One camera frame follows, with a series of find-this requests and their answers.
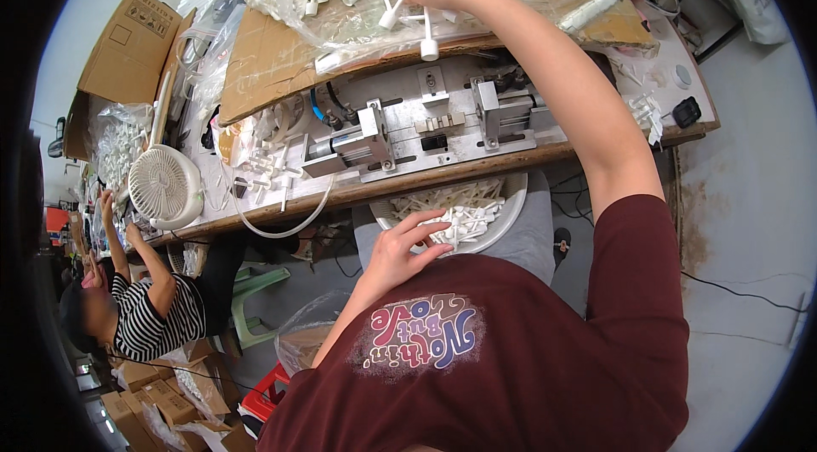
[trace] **black cable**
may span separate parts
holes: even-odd
[[[152,366],[152,367],[167,367],[167,366],[168,366],[168,365],[162,365],[162,364],[150,363],[149,361],[138,361],[138,360],[133,360],[132,358],[128,358],[127,356],[119,356],[119,355],[108,355],[108,356],[112,356],[112,357],[114,357],[114,358],[118,358],[119,360],[128,360],[128,361],[132,361],[133,363],[138,363],[138,364],[141,364],[141,365],[150,365],[150,366]],[[236,383],[236,382],[235,382],[234,380],[232,380],[232,379],[220,378],[219,376],[207,376],[207,375],[203,375],[203,374],[201,374],[201,373],[199,373],[199,372],[195,372],[195,371],[190,370],[190,369],[185,369],[185,368],[183,368],[183,367],[175,367],[175,366],[171,366],[171,369],[174,369],[174,370],[175,370],[175,369],[178,369],[178,370],[183,370],[183,371],[185,371],[185,372],[189,372],[190,374],[197,375],[197,376],[201,376],[202,378],[218,379],[219,381],[222,381],[222,382],[223,382],[223,381],[229,381],[229,382],[230,382],[230,383],[232,383],[233,385],[240,386],[241,388],[247,388],[248,390],[253,390],[254,392],[258,392],[258,393],[260,393],[260,395],[265,396],[265,397],[266,397],[266,398],[269,400],[269,397],[268,397],[268,396],[267,396],[265,393],[263,393],[261,390],[258,390],[256,387],[254,387],[254,386],[242,385],[242,384],[240,384],[240,383]]]
[[[176,238],[176,239],[178,239],[179,241],[184,241],[185,243],[209,244],[209,243],[205,243],[204,241],[183,240],[183,239],[181,239],[181,238],[180,238],[180,237],[179,237],[179,236],[176,234],[176,231],[170,231],[170,233],[171,233],[171,234],[173,234],[173,237],[175,237],[175,238]]]
[[[760,298],[760,299],[762,299],[762,300],[766,301],[767,303],[771,303],[772,305],[777,306],[778,308],[788,308],[789,310],[793,310],[794,312],[797,312],[798,314],[799,314],[799,313],[802,313],[802,312],[808,312],[808,311],[809,311],[809,307],[808,307],[808,306],[807,306],[806,308],[804,308],[804,309],[802,309],[802,310],[801,310],[801,309],[799,309],[799,308],[795,308],[794,306],[789,306],[789,305],[781,305],[781,304],[779,304],[779,303],[775,303],[775,302],[771,301],[769,298],[767,298],[767,297],[765,297],[765,296],[761,296],[760,294],[744,294],[744,293],[736,293],[736,292],[734,292],[732,289],[729,289],[728,287],[724,287],[723,285],[720,285],[719,283],[710,282],[710,281],[708,281],[708,280],[701,280],[701,279],[700,279],[700,278],[698,278],[697,276],[692,276],[692,275],[690,275],[690,274],[689,274],[689,273],[687,273],[687,272],[681,272],[681,274],[682,274],[682,275],[684,275],[684,276],[686,276],[687,278],[691,278],[692,280],[696,280],[696,281],[698,281],[698,282],[700,282],[700,283],[706,283],[707,285],[714,285],[715,287],[718,287],[718,288],[720,288],[720,289],[723,289],[724,291],[728,291],[728,292],[730,292],[730,293],[734,294],[735,296],[748,296],[748,297],[750,297],[750,298]]]

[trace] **clear plastic tube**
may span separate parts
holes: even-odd
[[[222,177],[227,181],[227,184],[229,185],[230,181],[233,180],[234,178],[230,178],[230,180],[227,180],[227,174],[224,171],[224,164],[221,161],[219,161],[218,164],[219,164],[219,166],[221,166],[221,175],[222,175]],[[250,221],[247,219],[247,217],[244,216],[244,213],[241,211],[241,208],[239,206],[239,200],[237,198],[235,198],[235,193],[230,192],[230,195],[233,196],[233,205],[235,206],[236,212],[239,213],[239,216],[241,217],[241,221],[244,222],[244,225],[247,226],[247,228],[249,230],[255,232],[256,234],[260,235],[261,237],[266,237],[266,238],[269,238],[271,240],[278,240],[278,239],[281,239],[282,237],[289,237],[290,235],[299,233],[300,231],[307,228],[309,226],[309,224],[312,223],[314,221],[314,219],[318,217],[320,212],[323,211],[323,207],[326,205],[326,202],[329,200],[329,192],[331,192],[332,187],[335,186],[335,176],[336,176],[336,174],[334,174],[334,173],[332,173],[332,175],[329,176],[329,186],[326,188],[326,192],[323,194],[322,200],[318,204],[318,207],[316,207],[314,209],[312,214],[309,215],[309,217],[307,217],[306,220],[301,222],[301,225],[298,225],[298,226],[296,226],[296,227],[294,227],[294,228],[292,228],[292,229],[290,229],[290,230],[288,230],[286,232],[264,232],[262,230],[257,229],[252,223],[250,223]]]

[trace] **electrical cable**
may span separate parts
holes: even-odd
[[[226,180],[227,179],[227,174],[226,174],[226,172],[224,172],[224,164],[221,161],[219,161],[219,166],[221,167],[221,174],[222,174],[222,176],[224,176],[224,179]],[[315,218],[318,217],[320,212],[323,211],[323,206],[325,206],[326,202],[329,200],[329,192],[331,192],[332,187],[335,186],[335,176],[336,176],[335,173],[332,173],[332,175],[329,176],[329,185],[326,188],[326,192],[323,193],[323,198],[321,199],[320,203],[318,204],[318,207],[315,208],[314,212],[312,212],[312,214],[309,215],[306,218],[306,220],[301,222],[301,225],[295,226],[294,228],[292,228],[292,229],[290,229],[290,230],[288,230],[286,232],[264,232],[262,230],[257,229],[255,226],[252,225],[252,223],[250,223],[250,221],[247,219],[247,217],[244,216],[244,213],[241,210],[241,207],[239,206],[239,200],[235,197],[235,193],[230,192],[230,195],[233,196],[233,205],[235,206],[235,211],[239,213],[241,221],[244,222],[244,225],[249,230],[255,232],[256,234],[260,235],[261,237],[270,238],[271,240],[278,240],[278,239],[281,239],[282,237],[289,237],[292,234],[299,233],[300,231],[305,229],[310,223],[312,223]]]
[[[312,111],[314,111],[314,116],[318,118],[321,122],[323,121],[323,114],[320,112],[320,108],[318,108],[318,100],[315,99],[314,96],[314,89],[309,91],[309,99],[312,103]]]
[[[168,365],[162,365],[162,364],[153,364],[153,363],[150,363],[149,361],[138,361],[138,360],[133,360],[133,359],[131,359],[131,358],[128,358],[128,356],[119,356],[119,355],[110,355],[110,354],[109,354],[108,356],[111,356],[111,357],[114,357],[114,358],[118,358],[119,360],[127,360],[127,361],[132,361],[133,363],[138,363],[138,364],[141,364],[141,365],[150,365],[150,366],[152,366],[152,367],[167,367],[167,366],[168,366]],[[248,390],[253,390],[254,392],[258,392],[258,393],[260,393],[260,395],[265,396],[265,397],[266,397],[266,398],[269,400],[269,396],[267,396],[265,393],[263,393],[261,390],[257,389],[257,388],[256,388],[256,387],[254,387],[254,386],[242,385],[242,384],[240,384],[240,383],[236,383],[236,382],[235,382],[235,381],[233,381],[232,379],[220,378],[219,376],[207,376],[207,375],[203,375],[203,374],[201,374],[201,373],[199,373],[199,372],[195,372],[195,371],[193,371],[193,370],[189,370],[189,369],[184,369],[184,368],[182,368],[182,367],[175,367],[175,366],[174,366],[174,367],[171,367],[171,368],[172,368],[172,369],[174,369],[174,370],[183,370],[184,372],[189,372],[190,374],[194,374],[194,375],[197,375],[197,376],[201,376],[202,378],[218,379],[218,380],[219,380],[219,381],[221,381],[221,382],[224,382],[224,381],[229,381],[229,382],[230,382],[230,383],[232,383],[233,385],[240,386],[241,388],[247,388]]]
[[[332,102],[335,103],[335,106],[337,106],[338,110],[341,110],[341,113],[343,113],[343,114],[348,113],[349,110],[345,106],[343,106],[341,104],[341,100],[337,98],[337,94],[335,93],[335,89],[332,88],[332,82],[331,81],[326,82],[326,92],[329,93],[329,99],[331,99]]]
[[[707,285],[714,285],[715,287],[718,287],[720,289],[723,289],[724,291],[730,292],[730,293],[734,294],[735,296],[747,296],[749,298],[759,298],[759,299],[764,300],[767,303],[770,303],[771,305],[777,306],[778,308],[788,308],[789,310],[793,310],[794,312],[797,312],[798,314],[800,314],[802,312],[809,312],[809,307],[808,306],[806,308],[800,309],[800,308],[795,308],[794,306],[781,305],[779,303],[775,303],[775,302],[771,301],[766,296],[761,296],[760,294],[736,293],[732,289],[729,289],[728,287],[724,287],[723,285],[720,285],[719,283],[710,282],[708,280],[701,280],[697,276],[692,276],[687,272],[681,272],[681,274],[684,275],[687,278],[691,278],[692,280],[698,281],[700,283],[706,283]]]

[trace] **cardboard sheet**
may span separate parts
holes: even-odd
[[[525,0],[534,8],[547,8],[548,0]],[[556,8],[556,14],[577,7],[584,0]],[[591,23],[576,39],[580,44],[629,46],[655,49],[658,43],[641,26],[641,18],[629,0],[622,0]],[[440,56],[449,57],[469,51],[502,46],[493,35],[440,44]],[[320,52],[303,41],[297,32],[260,11],[248,9],[239,27],[235,48],[227,67],[221,98],[219,124],[226,126],[247,117],[269,104],[310,89],[340,74],[367,68],[406,66],[420,61],[419,49],[386,54],[345,66],[335,74],[317,74],[314,59]]]

